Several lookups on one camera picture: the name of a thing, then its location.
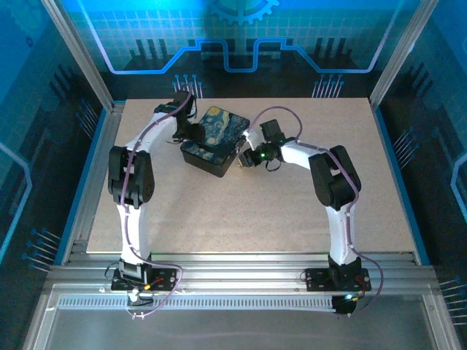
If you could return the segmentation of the black box starry night lid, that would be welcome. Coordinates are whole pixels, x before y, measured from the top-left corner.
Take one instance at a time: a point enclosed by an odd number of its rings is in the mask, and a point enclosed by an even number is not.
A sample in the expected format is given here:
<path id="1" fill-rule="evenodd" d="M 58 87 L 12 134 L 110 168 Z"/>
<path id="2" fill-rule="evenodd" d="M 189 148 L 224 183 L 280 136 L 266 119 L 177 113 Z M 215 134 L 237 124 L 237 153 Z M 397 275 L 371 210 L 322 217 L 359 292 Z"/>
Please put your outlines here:
<path id="1" fill-rule="evenodd" d="M 250 120 L 211 106 L 198 124 L 204 128 L 204 138 L 184 141 L 180 147 L 183 159 L 187 164 L 222 178 L 245 143 L 243 133 L 250 127 Z"/>

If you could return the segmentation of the black controller box with LEDs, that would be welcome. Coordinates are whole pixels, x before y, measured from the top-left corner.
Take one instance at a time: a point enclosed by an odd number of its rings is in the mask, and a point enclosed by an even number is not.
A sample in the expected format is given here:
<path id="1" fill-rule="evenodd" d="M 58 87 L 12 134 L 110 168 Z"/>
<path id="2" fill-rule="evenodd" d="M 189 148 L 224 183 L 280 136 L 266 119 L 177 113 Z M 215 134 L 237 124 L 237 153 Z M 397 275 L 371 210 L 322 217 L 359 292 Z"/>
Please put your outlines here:
<path id="1" fill-rule="evenodd" d="M 357 295 L 337 295 L 331 298 L 334 313 L 337 316 L 350 317 L 355 309 L 360 298 Z"/>

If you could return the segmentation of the aluminium left side rail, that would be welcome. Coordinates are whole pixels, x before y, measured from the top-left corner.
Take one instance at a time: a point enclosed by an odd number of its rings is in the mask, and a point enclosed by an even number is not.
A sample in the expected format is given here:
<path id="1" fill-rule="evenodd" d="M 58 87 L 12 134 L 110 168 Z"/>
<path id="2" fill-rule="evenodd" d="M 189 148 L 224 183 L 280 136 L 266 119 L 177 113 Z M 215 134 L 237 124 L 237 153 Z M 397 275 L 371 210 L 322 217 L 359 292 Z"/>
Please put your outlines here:
<path id="1" fill-rule="evenodd" d="M 125 104 L 125 101 L 117 101 L 111 112 L 101 113 L 63 229 L 55 265 L 67 264 L 74 243 L 89 239 L 107 178 L 109 150 L 115 143 Z"/>

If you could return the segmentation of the aluminium front frame rail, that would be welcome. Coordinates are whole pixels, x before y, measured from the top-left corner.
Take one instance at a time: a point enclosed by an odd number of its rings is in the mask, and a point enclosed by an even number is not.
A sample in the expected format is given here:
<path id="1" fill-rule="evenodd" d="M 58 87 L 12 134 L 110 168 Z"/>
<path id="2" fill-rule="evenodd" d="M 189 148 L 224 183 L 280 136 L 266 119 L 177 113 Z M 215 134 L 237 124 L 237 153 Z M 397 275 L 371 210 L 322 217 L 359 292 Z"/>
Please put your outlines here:
<path id="1" fill-rule="evenodd" d="M 107 288 L 110 281 L 104 271 L 116 258 L 114 254 L 71 254 L 66 265 L 51 267 L 45 287 Z M 154 254 L 152 258 L 180 265 L 183 276 L 178 290 L 193 295 L 304 295 L 305 269 L 328 267 L 326 255 L 306 253 Z M 434 268 L 418 265 L 411 253 L 373 254 L 371 259 L 362 263 L 369 271 L 370 295 L 380 284 L 383 295 L 441 292 Z"/>

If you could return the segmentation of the aluminium left frame post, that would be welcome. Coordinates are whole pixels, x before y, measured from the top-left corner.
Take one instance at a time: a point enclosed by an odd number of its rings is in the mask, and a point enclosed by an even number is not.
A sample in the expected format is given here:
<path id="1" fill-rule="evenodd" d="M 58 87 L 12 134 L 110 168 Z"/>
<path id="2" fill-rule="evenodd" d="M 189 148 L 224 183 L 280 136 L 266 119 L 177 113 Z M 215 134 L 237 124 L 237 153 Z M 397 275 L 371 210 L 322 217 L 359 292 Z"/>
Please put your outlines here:
<path id="1" fill-rule="evenodd" d="M 41 0 L 41 3 L 47 10 L 99 102 L 107 112 L 113 112 L 115 102 L 65 8 L 59 0 Z"/>

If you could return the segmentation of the aluminium frame post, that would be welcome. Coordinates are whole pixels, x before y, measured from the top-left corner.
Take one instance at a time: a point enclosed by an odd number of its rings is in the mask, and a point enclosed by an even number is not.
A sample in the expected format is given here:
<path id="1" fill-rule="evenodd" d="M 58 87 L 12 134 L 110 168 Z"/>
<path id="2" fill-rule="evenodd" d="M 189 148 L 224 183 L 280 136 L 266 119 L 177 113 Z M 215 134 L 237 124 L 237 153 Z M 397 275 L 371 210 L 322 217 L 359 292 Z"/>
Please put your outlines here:
<path id="1" fill-rule="evenodd" d="M 439 0 L 420 0 L 418 7 L 402 33 L 398 44 L 395 46 L 385 69 L 382 71 L 382 74 L 369 97 L 369 102 L 373 112 L 375 112 L 381 104 L 405 60 L 413 50 L 413 47 L 415 46 L 428 20 L 431 18 L 431 15 L 438 3 Z"/>
<path id="2" fill-rule="evenodd" d="M 107 112 L 113 112 L 115 102 L 65 8 L 59 0 L 41 0 L 41 3 L 47 10 L 99 102 Z"/>

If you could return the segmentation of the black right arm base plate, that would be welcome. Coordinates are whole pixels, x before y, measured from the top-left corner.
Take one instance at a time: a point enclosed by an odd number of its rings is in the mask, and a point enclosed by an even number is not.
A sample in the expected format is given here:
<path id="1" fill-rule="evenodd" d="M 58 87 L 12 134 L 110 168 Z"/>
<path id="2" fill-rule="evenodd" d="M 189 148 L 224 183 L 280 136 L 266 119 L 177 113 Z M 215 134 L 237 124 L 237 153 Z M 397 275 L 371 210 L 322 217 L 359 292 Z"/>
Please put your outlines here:
<path id="1" fill-rule="evenodd" d="M 330 268 L 308 268 L 304 273 L 308 292 L 372 291 L 366 268 L 362 268 L 357 273 L 348 273 L 346 276 L 340 276 Z"/>

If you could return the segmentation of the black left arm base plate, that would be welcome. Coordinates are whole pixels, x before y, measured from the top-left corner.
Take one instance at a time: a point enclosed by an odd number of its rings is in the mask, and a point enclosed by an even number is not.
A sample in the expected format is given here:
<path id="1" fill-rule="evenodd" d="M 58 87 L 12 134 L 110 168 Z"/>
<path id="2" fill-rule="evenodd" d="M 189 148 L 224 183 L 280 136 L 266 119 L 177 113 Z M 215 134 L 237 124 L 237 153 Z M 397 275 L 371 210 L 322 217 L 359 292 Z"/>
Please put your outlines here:
<path id="1" fill-rule="evenodd" d="M 112 291 L 171 291 L 178 281 L 177 269 L 156 268 L 143 273 L 141 279 L 122 274 L 115 270 L 111 279 Z"/>

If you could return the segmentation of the aluminium right frame post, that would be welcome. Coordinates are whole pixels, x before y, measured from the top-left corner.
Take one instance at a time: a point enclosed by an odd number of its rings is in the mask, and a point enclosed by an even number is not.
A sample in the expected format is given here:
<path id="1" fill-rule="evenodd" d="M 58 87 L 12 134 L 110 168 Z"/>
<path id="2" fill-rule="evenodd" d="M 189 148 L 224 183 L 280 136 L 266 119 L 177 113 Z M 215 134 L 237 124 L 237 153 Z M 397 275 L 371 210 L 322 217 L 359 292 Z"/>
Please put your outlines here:
<path id="1" fill-rule="evenodd" d="M 402 33 L 398 44 L 395 46 L 385 69 L 382 71 L 382 74 L 369 97 L 369 102 L 373 112 L 375 112 L 381 104 L 405 60 L 413 50 L 413 47 L 415 46 L 428 20 L 431 18 L 431 15 L 438 3 L 439 0 L 420 0 L 418 7 Z"/>

